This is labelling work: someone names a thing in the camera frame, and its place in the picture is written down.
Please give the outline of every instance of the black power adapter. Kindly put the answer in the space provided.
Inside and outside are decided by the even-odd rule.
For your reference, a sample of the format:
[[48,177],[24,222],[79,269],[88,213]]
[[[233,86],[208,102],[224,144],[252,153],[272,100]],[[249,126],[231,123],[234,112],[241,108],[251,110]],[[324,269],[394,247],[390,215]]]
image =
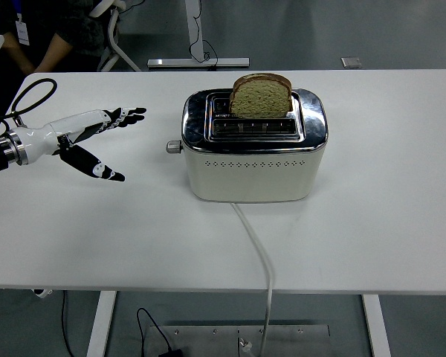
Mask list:
[[184,357],[184,353],[181,350],[172,350],[162,355],[158,355],[158,357]]

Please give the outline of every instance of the floor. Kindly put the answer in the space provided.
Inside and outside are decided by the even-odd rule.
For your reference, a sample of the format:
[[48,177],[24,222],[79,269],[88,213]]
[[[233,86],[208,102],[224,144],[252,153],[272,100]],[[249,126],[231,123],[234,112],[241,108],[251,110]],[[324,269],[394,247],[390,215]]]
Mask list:
[[[201,35],[218,57],[250,57],[250,70],[343,70],[341,57],[364,69],[446,68],[446,1],[202,0]],[[120,46],[147,71],[148,59],[189,58],[182,0],[146,0],[121,16]],[[215,54],[205,48],[210,56]],[[129,71],[119,61],[113,71]],[[84,356],[98,292],[68,293],[71,351]],[[69,356],[62,337],[61,291],[0,289],[0,357]],[[446,296],[381,296],[393,357],[446,357]],[[135,317],[148,309],[160,324],[261,321],[261,294],[121,292],[107,356],[139,356]],[[273,322],[328,324],[337,357],[368,357],[358,296],[276,295]]]

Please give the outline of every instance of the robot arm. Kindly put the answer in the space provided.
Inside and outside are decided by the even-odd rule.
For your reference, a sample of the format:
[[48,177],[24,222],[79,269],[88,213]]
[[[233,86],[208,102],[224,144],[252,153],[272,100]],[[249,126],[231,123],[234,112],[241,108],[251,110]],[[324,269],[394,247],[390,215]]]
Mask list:
[[19,126],[0,136],[0,170],[8,164],[32,164],[42,155],[59,155],[77,170],[91,177],[124,181],[90,152],[76,145],[105,130],[125,127],[143,120],[145,108],[117,108],[113,112],[94,110],[31,129]]

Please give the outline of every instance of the bread crust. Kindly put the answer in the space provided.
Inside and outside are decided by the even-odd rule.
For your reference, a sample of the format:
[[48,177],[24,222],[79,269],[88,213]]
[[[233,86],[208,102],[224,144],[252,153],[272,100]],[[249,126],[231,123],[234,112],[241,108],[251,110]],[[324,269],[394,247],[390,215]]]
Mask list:
[[233,113],[233,102],[235,99],[235,93],[239,90],[241,86],[244,84],[256,81],[256,80],[270,80],[279,83],[281,86],[283,86],[287,92],[288,92],[288,112],[291,111],[292,102],[291,102],[291,81],[289,81],[284,76],[281,76],[279,74],[274,73],[254,73],[254,74],[247,74],[243,77],[240,77],[236,82],[233,84],[233,91],[230,95],[230,113]]

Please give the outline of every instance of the white toaster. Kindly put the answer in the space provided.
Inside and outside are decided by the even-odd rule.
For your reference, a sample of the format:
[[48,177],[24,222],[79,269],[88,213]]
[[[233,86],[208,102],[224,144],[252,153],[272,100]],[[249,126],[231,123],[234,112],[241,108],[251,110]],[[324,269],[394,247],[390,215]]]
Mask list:
[[181,140],[190,186],[204,200],[281,202],[309,194],[328,138],[320,99],[292,89],[285,118],[241,119],[229,113],[231,89],[199,91],[184,107]]

